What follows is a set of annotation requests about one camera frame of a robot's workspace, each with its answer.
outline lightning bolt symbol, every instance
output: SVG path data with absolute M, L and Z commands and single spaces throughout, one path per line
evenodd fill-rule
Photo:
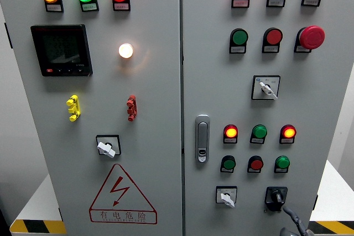
M 118 178 L 118 180 L 116 181 L 115 185 L 113 185 L 113 187 L 112 187 L 112 189 L 111 189 L 111 191 L 110 191 L 110 193 L 114 193 L 114 192 L 118 192 L 118 191 L 124 190 L 124 192 L 121 194 L 121 196 L 113 203 L 113 206 L 116 206 L 116 205 L 119 204 L 119 199 L 121 199 L 122 196 L 123 196 L 123 195 L 128 191 L 128 189 L 130 188 L 130 186 L 128 186 L 128 187 L 124 187 L 124 188 L 117 189 L 117 186 L 121 183 L 122 180 L 123 180 L 123 177 L 120 176 L 120 177 Z

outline yellow terminal connector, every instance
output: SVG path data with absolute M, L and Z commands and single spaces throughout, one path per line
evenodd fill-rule
M 70 116 L 69 120 L 71 122 L 74 122 L 78 119 L 78 117 L 81 114 L 81 110 L 80 110 L 80 105 L 79 105 L 79 98 L 77 95 L 72 95 L 70 97 L 70 99 L 68 99 L 66 101 L 66 105 L 69 106 L 69 113 L 72 114 L 72 116 Z

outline digital power meter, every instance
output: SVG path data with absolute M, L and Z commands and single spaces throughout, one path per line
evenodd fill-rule
M 43 76 L 92 75 L 85 25 L 35 25 L 31 32 Z

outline red terminal connector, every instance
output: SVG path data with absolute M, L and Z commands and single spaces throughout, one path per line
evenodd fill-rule
M 132 122 L 138 115 L 137 100 L 134 95 L 129 96 L 129 99 L 127 100 L 127 106 L 127 113 L 129 114 L 128 121 Z

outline red triangle warning sign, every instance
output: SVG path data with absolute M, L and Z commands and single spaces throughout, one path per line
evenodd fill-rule
M 120 164 L 114 164 L 90 207 L 92 222 L 157 224 L 157 212 Z

